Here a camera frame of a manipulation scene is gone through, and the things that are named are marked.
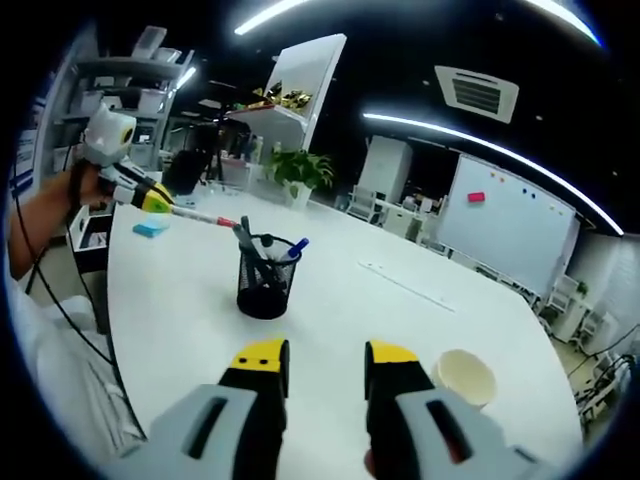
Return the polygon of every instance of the cable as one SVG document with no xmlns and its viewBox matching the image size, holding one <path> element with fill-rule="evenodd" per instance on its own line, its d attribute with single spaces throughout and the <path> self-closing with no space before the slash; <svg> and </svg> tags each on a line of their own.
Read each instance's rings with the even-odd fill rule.
<svg viewBox="0 0 640 480">
<path fill-rule="evenodd" d="M 627 368 L 629 370 L 631 370 L 631 368 L 633 367 L 633 361 L 628 357 L 628 356 L 622 356 L 620 358 L 617 358 L 611 365 L 609 365 L 607 368 L 604 369 L 604 371 L 598 376 L 598 378 L 593 382 L 593 387 L 590 388 L 590 393 L 588 395 L 585 395 L 580 402 L 584 403 L 584 406 L 582 407 L 582 409 L 578 412 L 579 414 L 584 413 L 587 410 L 587 404 L 593 400 L 599 393 L 600 393 L 600 389 L 598 389 L 598 384 L 600 383 L 600 380 L 602 380 L 604 378 L 605 375 L 607 375 L 610 372 L 613 372 L 614 375 L 614 379 L 615 379 L 615 375 L 616 373 L 618 373 L 618 370 L 620 369 L 620 367 L 624 367 L 627 366 Z"/>
<path fill-rule="evenodd" d="M 66 171 L 67 170 L 67 162 L 69 161 L 69 154 L 71 153 L 71 149 L 72 148 L 73 148 L 73 142 L 70 142 L 69 148 L 67 148 L 67 154 L 66 154 L 65 159 L 64 159 L 64 165 L 62 167 L 62 171 Z M 68 219 L 65 220 L 64 226 L 66 227 L 68 237 L 71 238 L 71 227 L 69 226 Z M 84 277 L 82 276 L 82 273 L 80 272 L 80 266 L 78 265 L 78 260 L 76 259 L 76 256 L 73 253 L 73 248 L 71 249 L 71 256 L 73 257 L 73 263 L 76 266 L 76 271 L 78 272 L 78 277 L 80 278 L 80 283 L 82 283 L 84 291 L 87 294 L 87 297 L 89 298 L 89 303 L 91 303 L 91 309 L 93 310 L 93 315 L 97 319 L 98 318 L 98 309 L 96 308 L 96 303 L 95 303 L 95 301 L 93 299 L 93 295 L 91 295 L 91 292 L 89 291 L 89 287 L 87 286 L 87 283 L 85 282 Z"/>
<path fill-rule="evenodd" d="M 14 170 L 14 176 L 17 177 L 18 176 L 17 175 L 18 168 L 17 168 L 15 162 L 13 164 L 13 170 Z M 80 338 L 82 338 L 82 340 L 84 340 L 84 342 L 96 354 L 98 354 L 98 356 L 100 358 L 102 358 L 109 365 L 113 366 L 113 362 L 111 362 L 111 360 L 109 358 L 107 358 L 93 343 L 91 343 L 89 341 L 89 339 L 84 336 L 84 334 L 78 328 L 78 326 L 75 323 L 73 323 L 73 320 L 71 320 L 71 317 L 69 317 L 69 314 L 66 312 L 64 307 L 60 304 L 60 302 L 56 298 L 55 294 L 53 293 L 53 290 L 51 290 L 51 286 L 49 285 L 47 280 L 44 278 L 44 274 L 42 273 L 42 270 L 40 269 L 40 265 L 36 263 L 37 256 L 35 254 L 35 251 L 33 249 L 33 246 L 31 245 L 31 241 L 29 240 L 29 236 L 27 234 L 27 227 L 26 227 L 26 225 L 24 223 L 24 218 L 22 217 L 22 209 L 20 207 L 20 199 L 18 197 L 19 197 L 19 195 L 16 195 L 14 198 L 15 198 L 15 201 L 16 201 L 16 213 L 18 214 L 18 220 L 20 221 L 20 228 L 22 230 L 22 235 L 24 236 L 24 241 L 25 241 L 25 243 L 27 245 L 27 249 L 29 250 L 29 254 L 31 255 L 31 261 L 34 264 L 33 268 L 38 273 L 38 276 L 40 277 L 40 280 L 42 281 L 42 284 L 44 285 L 44 288 L 47 290 L 47 292 L 49 293 L 49 296 L 51 297 L 51 300 L 53 300 L 53 303 L 55 303 L 56 307 L 58 307 L 58 310 L 60 310 L 60 313 L 62 313 L 62 315 L 67 320 L 67 322 L 69 323 L 71 328 L 73 328 L 73 330 L 75 330 L 75 332 L 80 336 Z"/>
<path fill-rule="evenodd" d="M 582 362 L 580 362 L 576 368 L 574 368 L 573 370 L 571 370 L 571 371 L 569 372 L 569 375 L 567 375 L 567 377 L 569 377 L 569 378 L 570 378 L 570 377 L 571 377 L 571 375 L 573 375 L 574 373 L 576 373 L 576 372 L 578 371 L 578 369 L 579 369 L 582 365 L 584 365 L 585 363 L 587 363 L 587 361 L 588 361 L 590 358 L 593 358 L 593 357 L 595 357 L 596 355 L 600 355 L 601 353 L 604 353 L 604 352 L 606 352 L 606 351 L 608 351 L 608 350 L 611 350 L 613 347 L 615 347 L 616 345 L 618 345 L 620 342 L 622 342 L 622 340 L 624 340 L 624 339 L 625 339 L 625 338 L 627 338 L 629 335 L 631 335 L 631 333 L 632 333 L 636 328 L 638 328 L 638 326 L 640 326 L 640 324 L 635 324 L 633 327 L 631 327 L 631 328 L 629 329 L 629 331 L 628 331 L 627 333 L 625 333 L 622 337 L 620 337 L 617 341 L 615 341 L 615 342 L 613 343 L 613 345 L 611 345 L 611 346 L 609 346 L 609 347 L 605 348 L 604 350 L 600 350 L 599 352 L 594 352 L 594 353 L 592 353 L 591 355 L 587 355 L 587 356 L 586 356 L 586 358 L 585 358 Z"/>
</svg>

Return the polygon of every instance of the ceiling light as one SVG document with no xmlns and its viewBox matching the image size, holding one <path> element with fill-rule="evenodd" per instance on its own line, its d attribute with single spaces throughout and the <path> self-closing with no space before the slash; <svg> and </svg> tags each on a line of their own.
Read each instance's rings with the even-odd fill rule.
<svg viewBox="0 0 640 480">
<path fill-rule="evenodd" d="M 276 3 L 275 5 L 270 6 L 266 10 L 263 10 L 262 12 L 257 14 L 255 17 L 250 18 L 249 20 L 244 22 L 242 25 L 240 25 L 238 28 L 236 28 L 233 32 L 236 35 L 244 35 L 249 30 L 253 30 L 258 25 L 266 22 L 267 20 L 277 15 L 280 15 L 281 13 L 286 12 L 290 8 L 296 7 L 306 1 L 307 0 L 282 0 Z"/>
<path fill-rule="evenodd" d="M 598 40 L 598 38 L 591 31 L 591 29 L 582 20 L 580 20 L 574 13 L 572 13 L 566 7 L 559 5 L 554 0 L 525 0 L 525 2 L 531 3 L 536 7 L 543 9 L 547 13 L 550 13 L 551 15 L 555 15 L 556 17 L 564 20 L 565 22 L 570 24 L 572 27 L 584 33 L 596 44 L 601 46 L 600 40 Z"/>
<path fill-rule="evenodd" d="M 473 137 L 473 136 L 468 135 L 466 133 L 458 132 L 457 130 L 452 130 L 452 129 L 446 128 L 446 127 L 441 127 L 439 125 L 433 125 L 431 123 L 418 122 L 416 120 L 408 120 L 406 118 L 390 117 L 390 116 L 387 116 L 387 115 L 378 115 L 378 114 L 375 114 L 375 113 L 365 113 L 365 114 L 363 114 L 363 116 L 365 118 L 370 119 L 370 120 L 383 120 L 383 121 L 386 121 L 386 122 L 404 123 L 405 125 L 412 125 L 414 127 L 428 128 L 429 130 L 434 130 L 436 132 L 445 133 L 447 135 L 452 135 L 452 136 L 458 137 L 458 138 L 463 138 L 464 140 L 469 140 L 470 142 L 477 143 L 479 145 L 482 145 L 483 147 L 487 147 L 487 148 L 490 148 L 492 150 L 495 150 L 496 152 L 500 152 L 500 153 L 502 153 L 504 155 L 507 155 L 507 156 L 513 158 L 514 160 L 517 160 L 520 163 L 523 163 L 523 164 L 527 165 L 528 167 L 533 168 L 537 172 L 542 173 L 543 175 L 545 175 L 546 177 L 550 178 L 551 180 L 553 180 L 557 184 L 559 184 L 562 187 L 564 187 L 567 190 L 569 190 L 576 197 L 578 197 L 580 200 L 582 200 L 584 203 L 586 203 L 589 207 L 591 207 L 591 209 L 593 209 L 593 211 L 595 211 L 598 215 L 600 215 L 600 217 L 602 217 L 611 226 L 611 228 L 613 228 L 615 230 L 615 232 L 618 235 L 623 235 L 624 234 L 624 232 L 622 231 L 620 226 L 616 222 L 614 222 L 613 219 L 609 215 L 607 215 L 604 210 L 602 210 L 598 205 L 596 205 L 593 202 L 593 200 L 591 200 L 589 197 L 587 197 L 584 193 L 582 193 L 576 187 L 571 185 L 566 180 L 560 178 L 555 173 L 550 172 L 546 168 L 538 165 L 537 163 L 532 162 L 531 160 L 529 160 L 528 158 L 523 157 L 522 155 L 518 155 L 517 153 L 512 152 L 511 150 L 507 150 L 504 147 L 501 147 L 501 146 L 496 145 L 496 144 L 491 143 L 491 142 L 487 142 L 486 140 L 482 140 L 481 138 Z"/>
<path fill-rule="evenodd" d="M 182 85 L 187 83 L 187 81 L 189 81 L 189 79 L 193 77 L 194 73 L 196 73 L 196 67 L 189 67 L 189 70 L 184 72 L 184 75 L 182 75 L 180 77 L 180 80 L 178 80 L 178 84 L 176 85 L 176 90 L 178 90 L 180 87 L 182 87 Z"/>
</svg>

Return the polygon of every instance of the white cup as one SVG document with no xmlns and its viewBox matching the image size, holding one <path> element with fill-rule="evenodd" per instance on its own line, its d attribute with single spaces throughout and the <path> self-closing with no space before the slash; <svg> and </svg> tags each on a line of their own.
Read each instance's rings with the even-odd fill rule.
<svg viewBox="0 0 640 480">
<path fill-rule="evenodd" d="M 478 409 L 491 402 L 497 393 L 491 369 L 466 350 L 444 352 L 431 369 L 431 379 L 437 386 L 453 390 Z"/>
</svg>

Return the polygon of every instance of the office desk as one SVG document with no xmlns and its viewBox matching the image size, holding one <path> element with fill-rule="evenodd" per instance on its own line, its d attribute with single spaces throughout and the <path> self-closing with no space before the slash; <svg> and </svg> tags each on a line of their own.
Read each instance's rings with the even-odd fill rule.
<svg viewBox="0 0 640 480">
<path fill-rule="evenodd" d="M 413 215 L 415 218 L 420 218 L 422 215 L 420 212 L 413 212 L 408 208 L 404 208 L 402 205 L 396 205 L 395 203 L 386 202 L 379 198 L 376 199 L 376 205 L 382 207 L 385 210 L 396 210 L 402 213 Z"/>
<path fill-rule="evenodd" d="M 256 233 L 294 241 L 306 236 L 311 243 L 287 313 L 260 321 L 235 304 L 239 251 L 231 230 L 171 218 L 167 231 L 148 239 L 131 232 L 146 214 L 116 209 L 108 267 L 111 332 L 124 387 L 146 432 L 194 387 L 217 383 L 246 344 L 284 336 L 291 343 L 290 395 L 278 478 L 370 479 L 362 466 L 369 444 L 363 360 L 364 344 L 374 338 L 413 350 L 427 371 L 445 350 L 477 354 L 498 383 L 496 399 L 483 411 L 510 443 L 556 464 L 580 451 L 567 378 L 515 293 L 315 203 L 294 212 L 240 194 L 211 196 L 198 208 L 232 219 L 246 214 Z"/>
</svg>

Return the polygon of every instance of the pen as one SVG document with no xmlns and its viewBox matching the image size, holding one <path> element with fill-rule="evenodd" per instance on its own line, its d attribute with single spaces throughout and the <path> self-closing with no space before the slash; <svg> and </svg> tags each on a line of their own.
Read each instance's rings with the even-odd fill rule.
<svg viewBox="0 0 640 480">
<path fill-rule="evenodd" d="M 213 225 L 220 225 L 223 227 L 233 227 L 236 224 L 233 220 L 229 220 L 224 217 L 212 217 L 205 213 L 200 213 L 195 210 L 190 210 L 184 207 L 178 207 L 176 205 L 171 206 L 171 213 L 177 217 L 190 218 L 191 220 L 197 220 L 199 222 L 211 223 Z"/>
<path fill-rule="evenodd" d="M 274 277 L 271 267 L 264 262 L 266 256 L 261 257 L 258 250 L 256 250 L 255 244 L 251 241 L 251 237 L 246 232 L 242 225 L 236 224 L 233 226 L 233 233 L 238 238 L 240 245 L 247 251 L 247 270 L 249 273 L 249 283 L 253 283 L 252 287 L 256 286 L 257 279 L 255 278 L 254 267 L 260 272 L 260 276 L 263 280 L 272 288 L 279 288 L 278 282 Z"/>
<path fill-rule="evenodd" d="M 289 250 L 287 250 L 287 253 L 285 253 L 282 257 L 280 257 L 278 261 L 287 262 L 289 260 L 293 260 L 294 258 L 298 258 L 298 255 L 300 255 L 302 250 L 307 245 L 309 245 L 309 239 L 305 237 L 302 240 L 300 240 L 298 243 L 296 243 L 293 247 L 291 247 Z"/>
</svg>

